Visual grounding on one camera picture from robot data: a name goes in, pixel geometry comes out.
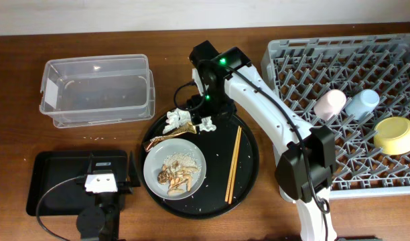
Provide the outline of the black rectangular tray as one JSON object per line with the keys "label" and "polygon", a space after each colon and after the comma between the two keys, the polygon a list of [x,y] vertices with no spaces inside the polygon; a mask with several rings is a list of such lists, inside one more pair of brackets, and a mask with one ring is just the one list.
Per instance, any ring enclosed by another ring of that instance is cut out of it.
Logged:
{"label": "black rectangular tray", "polygon": [[[50,188],[67,179],[85,175],[90,152],[97,151],[44,151],[36,156],[26,204],[29,216],[35,216],[40,198]],[[78,215],[93,203],[93,197],[87,195],[80,185],[70,182],[45,197],[39,215]]]}

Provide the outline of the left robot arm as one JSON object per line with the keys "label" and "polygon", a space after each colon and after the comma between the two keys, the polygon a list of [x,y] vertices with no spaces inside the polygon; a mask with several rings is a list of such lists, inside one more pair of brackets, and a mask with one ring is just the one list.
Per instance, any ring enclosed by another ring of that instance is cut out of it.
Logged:
{"label": "left robot arm", "polygon": [[123,151],[92,152],[88,160],[88,169],[79,184],[94,203],[77,217],[80,239],[118,240],[125,196],[132,195],[133,188],[141,185],[135,166]]}

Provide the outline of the clear plastic storage bin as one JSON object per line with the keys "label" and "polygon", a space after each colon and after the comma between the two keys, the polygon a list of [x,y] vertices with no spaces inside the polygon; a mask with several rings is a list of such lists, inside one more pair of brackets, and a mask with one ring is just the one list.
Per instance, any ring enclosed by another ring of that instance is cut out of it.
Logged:
{"label": "clear plastic storage bin", "polygon": [[144,54],[50,60],[40,112],[59,129],[150,120],[155,86]]}

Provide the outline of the white napkin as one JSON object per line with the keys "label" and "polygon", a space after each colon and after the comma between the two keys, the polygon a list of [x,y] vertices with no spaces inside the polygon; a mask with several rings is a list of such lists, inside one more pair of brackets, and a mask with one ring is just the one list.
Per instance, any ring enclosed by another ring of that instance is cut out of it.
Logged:
{"label": "white napkin", "polygon": [[[190,116],[190,113],[188,111],[180,110],[178,108],[173,111],[168,111],[166,117],[166,126],[163,129],[164,135],[192,121],[192,117]],[[212,123],[210,116],[203,118],[198,126],[199,131],[211,132],[217,129],[216,125]]]}

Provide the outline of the food scraps pile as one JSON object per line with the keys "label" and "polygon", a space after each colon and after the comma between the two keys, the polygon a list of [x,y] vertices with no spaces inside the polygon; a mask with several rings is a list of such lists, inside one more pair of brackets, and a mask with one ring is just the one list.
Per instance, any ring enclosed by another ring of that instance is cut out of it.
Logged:
{"label": "food scraps pile", "polygon": [[169,196],[190,192],[193,186],[193,175],[200,172],[199,166],[190,154],[174,153],[165,158],[161,171],[157,175],[160,185],[168,184]]}

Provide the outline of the round black serving tray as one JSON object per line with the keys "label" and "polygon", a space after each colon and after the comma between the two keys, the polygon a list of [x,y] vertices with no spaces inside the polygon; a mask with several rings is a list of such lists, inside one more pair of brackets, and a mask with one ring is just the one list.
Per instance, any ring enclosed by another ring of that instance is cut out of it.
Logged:
{"label": "round black serving tray", "polygon": [[[259,172],[259,150],[257,142],[247,124],[236,114],[230,120],[212,118],[217,129],[199,134],[182,134],[181,138],[195,144],[206,160],[206,177],[199,190],[191,196],[168,200],[158,197],[147,187],[143,167],[148,153],[141,150],[139,169],[151,198],[167,212],[189,219],[203,220],[223,215],[242,203],[252,190]],[[225,202],[226,186],[232,160],[238,126],[242,129],[241,143],[236,168],[236,179],[232,203]]]}

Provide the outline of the wooden chopstick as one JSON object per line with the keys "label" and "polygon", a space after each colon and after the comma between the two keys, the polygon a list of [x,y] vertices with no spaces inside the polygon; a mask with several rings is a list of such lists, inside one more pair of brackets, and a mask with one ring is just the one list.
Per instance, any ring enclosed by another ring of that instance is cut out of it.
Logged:
{"label": "wooden chopstick", "polygon": [[234,166],[238,154],[238,148],[239,148],[239,143],[241,139],[241,127],[238,126],[237,132],[236,132],[236,139],[234,142],[234,148],[233,148],[233,153],[232,153],[232,160],[230,164],[230,171],[229,171],[229,176],[228,176],[228,183],[226,187],[226,195],[225,195],[225,202],[228,204],[231,204],[231,197],[230,197],[230,192],[232,190],[232,180],[233,180],[233,175],[234,175]]}
{"label": "wooden chopstick", "polygon": [[235,179],[236,179],[236,168],[237,168],[237,162],[238,162],[238,154],[237,154],[237,158],[236,158],[236,162],[235,162],[235,166],[234,166],[234,175],[233,175],[233,180],[232,180],[232,190],[230,192],[231,203],[232,203],[232,199],[233,199],[234,183],[235,183]]}

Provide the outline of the pink plastic cup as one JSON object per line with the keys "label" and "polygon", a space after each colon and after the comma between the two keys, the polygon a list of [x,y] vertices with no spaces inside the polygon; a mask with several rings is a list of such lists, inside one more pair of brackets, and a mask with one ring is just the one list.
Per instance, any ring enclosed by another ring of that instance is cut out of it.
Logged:
{"label": "pink plastic cup", "polygon": [[340,90],[329,90],[314,106],[315,115],[325,121],[336,116],[346,104],[346,95]]}

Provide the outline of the left wooden chopstick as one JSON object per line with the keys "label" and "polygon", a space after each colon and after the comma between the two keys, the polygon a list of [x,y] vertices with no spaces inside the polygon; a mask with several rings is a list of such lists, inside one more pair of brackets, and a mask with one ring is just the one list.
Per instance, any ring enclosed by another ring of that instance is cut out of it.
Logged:
{"label": "left wooden chopstick", "polygon": [[228,183],[226,187],[226,195],[225,195],[225,202],[228,204],[231,204],[231,197],[230,197],[230,192],[232,190],[232,180],[233,180],[233,175],[234,175],[234,166],[238,154],[238,148],[239,148],[239,143],[241,139],[241,127],[238,126],[237,132],[236,132],[236,139],[234,142],[234,148],[233,148],[233,153],[232,153],[232,160],[230,164],[230,171],[229,171],[229,176],[228,176]]}

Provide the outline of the blue plastic cup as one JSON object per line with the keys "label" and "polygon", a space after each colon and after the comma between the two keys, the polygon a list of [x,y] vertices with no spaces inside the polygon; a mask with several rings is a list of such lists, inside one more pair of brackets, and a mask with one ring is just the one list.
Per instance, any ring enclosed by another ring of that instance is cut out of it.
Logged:
{"label": "blue plastic cup", "polygon": [[358,121],[370,114],[379,104],[380,96],[371,89],[365,89],[356,94],[344,109],[348,116],[353,115]]}

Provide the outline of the gold coffee sachet wrapper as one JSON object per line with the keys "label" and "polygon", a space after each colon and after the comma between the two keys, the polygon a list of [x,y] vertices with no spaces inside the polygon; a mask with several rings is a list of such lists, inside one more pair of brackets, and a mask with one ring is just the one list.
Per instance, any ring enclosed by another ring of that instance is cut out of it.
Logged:
{"label": "gold coffee sachet wrapper", "polygon": [[177,137],[177,136],[180,136],[184,133],[196,134],[197,133],[196,127],[191,122],[187,122],[186,124],[182,125],[178,129],[175,129],[174,131],[172,131],[170,133],[164,134],[162,136],[157,136],[157,137],[151,138],[150,140],[143,143],[143,147],[144,147],[146,152],[149,152],[158,143],[160,143],[162,141],[165,141],[165,140],[168,140],[168,139],[172,139],[172,138]]}

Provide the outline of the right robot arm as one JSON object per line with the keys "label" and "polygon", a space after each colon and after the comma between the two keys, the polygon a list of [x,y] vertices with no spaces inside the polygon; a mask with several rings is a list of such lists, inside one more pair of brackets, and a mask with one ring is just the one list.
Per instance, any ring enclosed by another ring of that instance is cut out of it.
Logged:
{"label": "right robot arm", "polygon": [[330,214],[330,190],[336,170],[334,134],[295,114],[263,81],[237,47],[218,52],[205,41],[189,55],[199,93],[188,101],[194,124],[209,116],[229,116],[242,106],[272,141],[279,158],[275,178],[294,200],[302,240],[336,240]]}

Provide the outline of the yellow bowl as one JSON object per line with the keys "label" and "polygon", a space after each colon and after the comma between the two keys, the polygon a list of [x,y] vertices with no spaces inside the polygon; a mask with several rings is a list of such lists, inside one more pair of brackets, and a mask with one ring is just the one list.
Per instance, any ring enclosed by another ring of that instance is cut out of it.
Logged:
{"label": "yellow bowl", "polygon": [[402,155],[410,152],[410,120],[389,117],[377,123],[373,137],[374,145],[386,155]]}

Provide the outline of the grey plate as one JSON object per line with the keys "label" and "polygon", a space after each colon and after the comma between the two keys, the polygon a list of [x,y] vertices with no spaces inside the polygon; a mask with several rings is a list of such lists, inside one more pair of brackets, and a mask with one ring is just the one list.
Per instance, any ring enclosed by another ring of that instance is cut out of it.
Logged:
{"label": "grey plate", "polygon": [[[193,175],[193,186],[190,192],[169,196],[167,194],[168,184],[160,185],[157,182],[157,175],[161,171],[165,158],[174,153],[190,154],[201,168],[199,173]],[[170,139],[157,144],[150,150],[144,162],[143,174],[147,187],[158,197],[168,200],[184,199],[198,191],[203,184],[206,177],[206,160],[201,150],[192,142],[184,139]]]}

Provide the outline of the grey dishwasher rack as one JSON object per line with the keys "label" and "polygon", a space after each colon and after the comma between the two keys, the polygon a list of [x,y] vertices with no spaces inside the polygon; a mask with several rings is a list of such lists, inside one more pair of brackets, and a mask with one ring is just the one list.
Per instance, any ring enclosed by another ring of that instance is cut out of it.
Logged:
{"label": "grey dishwasher rack", "polygon": [[[261,69],[267,85],[295,114],[333,131],[332,199],[410,195],[410,151],[388,155],[373,143],[379,122],[396,116],[410,120],[410,33],[277,39],[268,43]],[[345,112],[322,120],[313,107],[333,89],[348,99],[371,89],[379,104],[359,120]]]}

